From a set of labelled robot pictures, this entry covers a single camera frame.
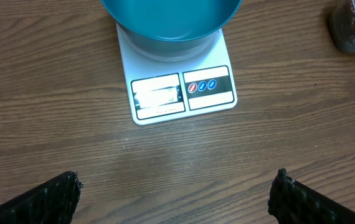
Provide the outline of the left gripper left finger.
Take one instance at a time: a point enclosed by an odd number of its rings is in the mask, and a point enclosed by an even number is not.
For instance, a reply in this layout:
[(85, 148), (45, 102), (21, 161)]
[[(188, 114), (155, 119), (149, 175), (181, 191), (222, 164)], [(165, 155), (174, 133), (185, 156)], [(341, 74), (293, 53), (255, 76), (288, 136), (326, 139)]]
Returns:
[(83, 184), (64, 172), (0, 205), (0, 224), (69, 224)]

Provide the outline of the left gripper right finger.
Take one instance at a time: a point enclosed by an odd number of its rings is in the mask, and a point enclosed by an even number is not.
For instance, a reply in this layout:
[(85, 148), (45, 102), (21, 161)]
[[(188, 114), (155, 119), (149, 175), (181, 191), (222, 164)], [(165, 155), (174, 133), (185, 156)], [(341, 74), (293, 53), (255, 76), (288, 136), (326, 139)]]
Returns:
[(355, 212), (299, 181), (281, 168), (272, 182), (268, 213), (279, 224), (355, 224)]

